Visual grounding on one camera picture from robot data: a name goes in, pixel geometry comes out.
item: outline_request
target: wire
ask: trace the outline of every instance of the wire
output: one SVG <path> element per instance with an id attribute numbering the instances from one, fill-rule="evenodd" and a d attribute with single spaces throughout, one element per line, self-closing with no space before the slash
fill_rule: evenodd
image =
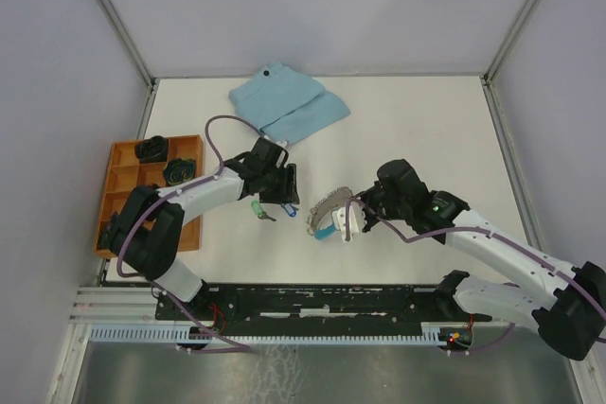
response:
<path id="1" fill-rule="evenodd" d="M 217 308 L 217 305 L 215 305 L 214 303 L 212 305 L 208 305 L 208 308 L 213 310 L 211 328 L 215 328 L 217 326 L 217 316 L 219 315 L 219 309 Z"/>
<path id="2" fill-rule="evenodd" d="M 154 136 L 134 146 L 134 156 L 140 164 L 162 163 L 169 155 L 169 141 L 162 136 Z"/>
<path id="3" fill-rule="evenodd" d="M 162 176 L 168 186 L 177 186 L 193 180 L 196 173 L 196 160 L 175 158 L 169 161 L 162 170 Z"/>
<path id="4" fill-rule="evenodd" d="M 471 344 L 465 344 L 465 343 L 462 343 L 462 342 L 461 342 L 461 341 L 459 341 L 459 340 L 453 340 L 453 343 L 455 343 L 455 344 L 457 344 L 457 345 L 460 345 L 461 347 L 465 347 L 466 349 L 469 349 L 469 348 L 472 346 Z"/>
<path id="5" fill-rule="evenodd" d="M 478 354 L 480 352 L 486 352 L 487 350 L 494 349 L 495 347 L 503 344 L 506 340 L 508 340 L 511 337 L 511 335 L 513 335 L 514 328 L 515 328 L 515 324 L 509 324 L 509 327 L 508 327 L 507 331 L 503 334 L 503 336 L 501 336 L 501 338 L 499 338 L 498 340 L 496 340 L 490 344 L 486 344 L 481 347 L 476 347 L 474 349 L 468 349 L 465 352 L 449 350 L 449 351 L 447 351 L 448 355 L 455 356 L 455 357 L 467 357 L 470 354 Z"/>
<path id="6" fill-rule="evenodd" d="M 201 184 L 206 184 L 208 182 L 211 182 L 213 180 L 215 180 L 217 177 L 219 177 L 222 173 L 223 170 L 225 169 L 225 163 L 223 160 L 223 157 L 221 156 L 221 154 L 219 153 L 219 150 L 217 149 L 217 147 L 215 146 L 214 142 L 212 142 L 212 139 L 210 138 L 210 134 L 209 134 L 209 127 L 210 124 L 212 122 L 214 122 L 215 120 L 219 120 L 222 118 L 230 118 L 232 120 L 238 120 L 239 122 L 243 123 L 244 125 L 249 126 L 251 129 L 253 129 L 259 136 L 261 136 L 260 131 L 257 129 L 257 127 L 255 127 L 252 123 L 247 122 L 246 120 L 244 120 L 243 118 L 239 118 L 236 117 L 235 115 L 215 115 L 214 117 L 210 118 L 205 125 L 205 137 L 206 137 L 206 143 L 210 146 L 210 148 L 212 149 L 212 151 L 215 153 L 215 155 L 217 155 L 217 159 L 219 160 L 219 167 L 217 168 L 217 172 L 215 172 L 213 175 L 209 175 L 205 178 L 203 178 L 202 180 L 199 181 L 195 181 L 192 182 L 191 184 L 186 184 L 183 188 L 181 188 L 183 191 L 188 191 L 191 188 L 194 188 L 196 186 L 200 186 Z M 143 224 L 143 222 L 145 221 L 145 219 L 148 217 L 149 214 L 151 214 L 158 206 L 162 205 L 164 202 L 168 201 L 169 199 L 173 198 L 174 196 L 177 195 L 177 190 L 175 189 L 174 191 L 171 191 L 170 193 L 166 194 L 165 196 L 163 196 L 162 198 L 158 199 L 156 202 L 154 202 L 152 205 L 150 205 L 150 207 L 145 210 L 141 216 L 139 217 L 139 219 L 133 224 L 133 227 L 131 228 L 131 231 L 128 233 L 128 235 L 126 236 L 126 238 L 124 239 L 124 243 L 122 243 L 122 247 L 120 248 L 120 251 L 117 255 L 117 263 L 116 263 L 116 270 L 117 270 L 117 274 L 123 278 L 130 278 L 130 277 L 134 277 L 134 276 L 140 276 L 140 273 L 126 273 L 122 270 L 122 265 L 124 262 L 124 255 L 126 254 L 128 247 L 131 243 L 131 240 L 133 240 L 134 234 L 136 233 L 136 231 L 139 229 L 139 227 L 141 227 L 141 225 Z M 183 347 L 179 347 L 179 350 L 182 350 L 184 352 L 188 352 L 188 353 L 201 353 L 201 354 L 219 354 L 219 353 L 228 353 L 228 352 L 249 352 L 250 351 L 250 346 L 245 345 L 245 344 L 241 344 L 241 343 L 236 343 L 235 341 L 231 341 L 227 338 L 225 338 L 224 336 L 220 335 L 219 333 L 216 333 L 213 330 L 208 329 L 207 327 L 205 327 L 200 321 L 198 321 L 193 314 L 191 314 L 187 308 L 183 305 L 183 303 L 176 297 L 174 296 L 172 293 L 170 293 L 168 290 L 164 289 L 161 285 L 159 285 L 158 283 L 156 283 L 155 281 L 151 282 L 154 286 L 156 286 L 157 288 L 159 288 L 161 291 L 163 291 L 163 293 L 165 293 L 168 298 L 170 300 L 172 300 L 172 303 L 174 303 L 179 309 L 181 309 L 181 312 L 183 312 L 188 319 L 190 319 L 191 322 L 193 322 L 194 324 L 196 324 L 198 326 L 198 328 L 200 328 L 200 330 L 205 333 L 208 336 L 217 338 L 218 340 L 223 341 L 224 343 L 228 343 L 233 345 L 234 347 L 226 347 L 226 348 L 221 348 L 221 349 L 204 349 L 201 351 L 192 351 L 190 349 L 185 349 Z"/>
<path id="7" fill-rule="evenodd" d="M 468 331 L 473 330 L 473 314 L 470 314 L 470 321 L 469 321 L 469 323 L 467 324 L 467 330 L 468 330 Z"/>
<path id="8" fill-rule="evenodd" d="M 551 273 L 555 274 L 559 278 L 563 279 L 567 284 L 569 284 L 570 286 L 572 286 L 578 293 L 580 293 L 583 296 L 583 298 L 585 300 L 587 300 L 587 302 L 589 302 L 589 304 L 602 317 L 602 319 L 604 320 L 604 322 L 606 322 L 606 310 L 604 310 L 604 308 L 596 301 L 596 299 L 594 297 L 592 297 L 589 294 L 589 292 L 587 290 L 585 290 L 579 283 L 577 283 L 577 281 L 575 281 L 573 278 L 571 278 L 567 274 L 565 274 L 565 273 L 557 270 L 553 265 L 551 265 L 549 262 L 547 262 L 546 260 L 544 260 L 542 257 L 538 257 L 534 253 L 530 252 L 528 250 L 528 248 L 525 248 L 524 246 L 516 243 L 515 241 L 513 241 L 513 240 L 511 240 L 511 239 L 509 239 L 507 237 L 502 236 L 499 233 L 493 233 L 492 231 L 489 231 L 488 229 L 483 229 L 481 227 L 472 227 L 472 226 L 466 226 L 466 227 L 462 227 L 462 226 L 446 227 L 444 229 L 437 229 L 437 230 L 432 231 L 432 232 L 427 232 L 425 234 L 420 234 L 418 236 L 408 238 L 407 236 L 405 236 L 400 231 L 400 229 L 398 229 L 396 226 L 394 226 L 391 222 L 380 218 L 373 209 L 371 209 L 370 207 L 368 207 L 364 202 L 362 202 L 359 199 L 356 199 L 354 197 L 354 198 L 349 199 L 347 201 L 346 205 L 345 205 L 345 208 L 346 208 L 346 210 L 345 210 L 345 232 L 346 232 L 346 234 L 345 234 L 345 240 L 346 241 L 349 241 L 351 239 L 351 232 L 350 232 L 350 229 L 349 229 L 349 207 L 351 206 L 352 202 L 358 203 L 363 208 L 365 208 L 368 212 L 370 212 L 370 214 L 372 214 L 375 217 L 377 217 L 377 220 L 379 220 L 385 226 L 387 226 L 392 232 L 394 232 L 406 244 L 408 244 L 408 243 L 414 243 L 415 241 L 423 240 L 424 238 L 435 237 L 435 236 L 439 236 L 439 235 L 442 235 L 442 234 L 451 234 L 453 232 L 475 232 L 475 233 L 482 234 L 482 235 L 487 236 L 487 237 L 495 238 L 495 239 L 501 241 L 502 243 L 505 243 L 509 247 L 513 248 L 514 250 L 518 251 L 522 255 L 525 255 L 529 259 L 535 261 L 536 263 L 538 263 L 539 265 L 541 265 L 542 267 L 544 267 L 545 269 L 547 269 Z M 515 324 L 510 325 L 508 332 L 506 332 L 506 334 L 503 336 L 503 338 L 495 341 L 494 343 L 500 343 L 503 339 L 508 338 L 508 336 L 510 336 L 509 332 L 513 331 L 513 327 L 515 327 Z M 606 343 L 606 339 L 597 338 L 596 342 L 597 343 Z M 480 347 L 478 349 L 474 349 L 474 352 L 476 352 L 476 351 L 478 351 L 480 349 L 485 350 L 483 347 Z"/>
<path id="9" fill-rule="evenodd" d="M 153 293 L 154 289 L 158 289 L 158 288 L 155 288 L 154 286 L 150 286 L 151 296 L 157 300 L 158 298 L 160 298 L 160 293 L 161 292 L 158 292 L 158 294 L 156 295 L 155 293 Z"/>

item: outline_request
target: metal floor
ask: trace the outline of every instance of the metal floor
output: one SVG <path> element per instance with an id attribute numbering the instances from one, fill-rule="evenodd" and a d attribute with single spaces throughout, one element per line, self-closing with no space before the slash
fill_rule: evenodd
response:
<path id="1" fill-rule="evenodd" d="M 502 333 L 475 329 L 476 345 Z M 188 356 L 171 346 L 89 343 L 74 403 L 580 403 L 568 360 L 535 335 L 467 358 L 436 347 L 260 345 Z"/>

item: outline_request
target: small object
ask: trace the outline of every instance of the small object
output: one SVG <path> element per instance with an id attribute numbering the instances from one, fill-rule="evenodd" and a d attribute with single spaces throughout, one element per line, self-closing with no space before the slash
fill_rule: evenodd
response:
<path id="1" fill-rule="evenodd" d="M 296 212 L 299 211 L 299 209 L 296 208 L 291 203 L 283 203 L 281 206 L 284 209 L 284 211 L 286 212 L 286 214 L 291 218 L 296 217 Z"/>
<path id="2" fill-rule="evenodd" d="M 162 171 L 162 176 L 168 186 L 176 186 L 188 182 L 196 175 L 196 160 L 175 158 L 169 161 Z"/>
<path id="3" fill-rule="evenodd" d="M 134 155 L 139 163 L 163 163 L 169 156 L 169 141 L 162 136 L 154 136 L 134 146 Z"/>
<path id="4" fill-rule="evenodd" d="M 336 231 L 341 231 L 341 237 L 345 240 L 345 205 L 351 198 L 353 198 L 353 192 L 346 186 L 341 186 L 330 192 L 326 198 L 310 210 L 307 219 L 310 226 L 307 230 L 308 234 L 322 240 Z M 349 214 L 350 233 L 357 234 L 359 232 L 358 225 L 364 224 L 362 210 L 356 204 L 352 204 L 349 208 Z M 332 223 L 328 227 L 320 228 L 320 224 L 328 215 L 330 215 Z"/>
<path id="5" fill-rule="evenodd" d="M 257 215 L 257 218 L 259 218 L 260 220 L 276 221 L 275 218 L 272 218 L 269 215 L 267 215 L 267 212 L 265 210 L 263 210 L 263 207 L 261 206 L 259 201 L 250 202 L 250 206 L 253 207 L 253 211 L 255 212 L 255 215 Z"/>

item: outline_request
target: silver object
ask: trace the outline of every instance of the silver object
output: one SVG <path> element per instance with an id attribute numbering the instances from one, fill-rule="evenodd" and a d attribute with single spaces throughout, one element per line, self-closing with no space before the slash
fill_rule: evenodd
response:
<path id="1" fill-rule="evenodd" d="M 260 220 L 276 221 L 275 218 L 272 218 L 269 215 L 267 215 L 267 212 L 261 213 L 257 218 L 259 218 Z"/>
<path id="2" fill-rule="evenodd" d="M 330 192 L 326 198 L 317 203 L 310 210 L 310 215 L 307 218 L 307 223 L 310 226 L 307 229 L 308 234 L 310 236 L 315 234 L 315 231 L 318 229 L 318 226 L 324 217 L 332 213 L 334 210 L 345 206 L 345 204 L 351 198 L 353 198 L 353 191 L 351 191 L 351 189 L 349 189 L 347 186 L 340 186 L 334 191 Z"/>

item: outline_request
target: white cable tray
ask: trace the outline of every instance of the white cable tray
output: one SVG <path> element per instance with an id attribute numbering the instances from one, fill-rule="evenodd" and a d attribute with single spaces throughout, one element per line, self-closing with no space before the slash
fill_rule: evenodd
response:
<path id="1" fill-rule="evenodd" d="M 199 343 L 208 337 L 189 337 L 190 325 L 93 325 L 92 342 L 105 343 Z M 233 336 L 245 344 L 307 345 L 445 345 L 437 337 L 439 327 L 424 326 L 419 336 Z"/>

